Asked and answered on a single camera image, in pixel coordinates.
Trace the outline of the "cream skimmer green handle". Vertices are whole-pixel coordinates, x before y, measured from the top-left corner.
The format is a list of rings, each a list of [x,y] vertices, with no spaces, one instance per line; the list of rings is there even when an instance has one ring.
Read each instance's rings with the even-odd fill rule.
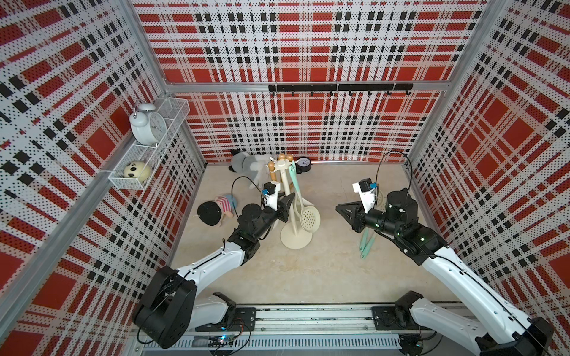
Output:
[[[383,204],[384,204],[384,193],[379,187],[377,187],[376,188],[376,205],[375,205],[375,208],[379,209],[383,206]]]
[[[362,259],[365,259],[369,255],[375,239],[376,236],[374,230],[365,228],[359,245],[359,253]]]
[[[305,231],[307,231],[311,234],[314,234],[320,228],[321,220],[322,220],[321,215],[319,213],[319,210],[315,206],[307,206],[304,203],[304,198],[302,197],[300,185],[298,183],[298,178],[297,178],[297,173],[296,173],[296,165],[295,165],[294,161],[292,161],[291,165],[289,166],[289,175],[291,177],[291,180],[292,180],[292,183],[295,187],[295,190],[299,196],[298,199],[299,199],[299,204],[301,206],[301,212],[299,215],[301,227]]]

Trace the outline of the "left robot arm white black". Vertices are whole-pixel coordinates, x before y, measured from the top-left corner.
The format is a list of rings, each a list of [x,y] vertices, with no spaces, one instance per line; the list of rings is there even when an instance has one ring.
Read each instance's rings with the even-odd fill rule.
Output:
[[[132,317],[151,342],[167,349],[188,329],[206,325],[219,330],[243,328],[233,300],[220,292],[207,298],[201,293],[227,272],[251,260],[277,220],[288,222],[295,194],[278,193],[276,199],[275,206],[246,206],[237,228],[217,251],[188,266],[165,266],[156,272]]]

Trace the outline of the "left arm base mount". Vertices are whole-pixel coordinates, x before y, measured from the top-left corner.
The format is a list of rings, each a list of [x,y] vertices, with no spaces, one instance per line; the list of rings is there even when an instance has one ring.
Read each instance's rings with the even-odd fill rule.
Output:
[[[194,330],[196,332],[240,332],[254,331],[257,309],[255,307],[237,307],[228,311],[220,323],[206,324]]]

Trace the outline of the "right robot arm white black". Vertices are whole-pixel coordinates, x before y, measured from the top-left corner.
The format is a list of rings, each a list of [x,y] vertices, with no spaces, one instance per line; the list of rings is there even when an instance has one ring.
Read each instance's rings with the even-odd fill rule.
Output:
[[[412,320],[438,332],[474,355],[547,355],[554,328],[544,318],[529,317],[495,292],[455,254],[433,229],[419,223],[418,204],[408,189],[387,195],[385,208],[375,209],[372,191],[335,210],[353,231],[365,229],[387,238],[418,266],[442,282],[476,317],[443,309],[410,291],[396,301],[403,324]]]

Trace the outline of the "cream utensil rack stand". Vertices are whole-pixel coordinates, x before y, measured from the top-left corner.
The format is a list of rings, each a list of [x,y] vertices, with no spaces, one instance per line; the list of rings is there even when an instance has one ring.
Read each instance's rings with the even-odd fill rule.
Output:
[[[276,165],[276,175],[281,175],[281,190],[286,195],[294,193],[295,189],[292,187],[292,180],[289,176],[289,166],[291,163],[287,159],[279,161],[278,158],[271,158],[270,160],[272,160]],[[281,230],[281,242],[288,249],[299,250],[306,247],[311,242],[312,238],[313,234],[300,227],[300,223],[298,222],[295,213],[294,201],[289,211],[289,222],[285,223]]]

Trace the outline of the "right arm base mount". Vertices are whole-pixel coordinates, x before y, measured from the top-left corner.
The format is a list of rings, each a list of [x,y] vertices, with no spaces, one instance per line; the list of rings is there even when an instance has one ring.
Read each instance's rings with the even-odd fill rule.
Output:
[[[376,331],[431,332],[431,329],[418,326],[411,319],[402,322],[396,316],[395,306],[374,306],[371,308],[372,320]]]

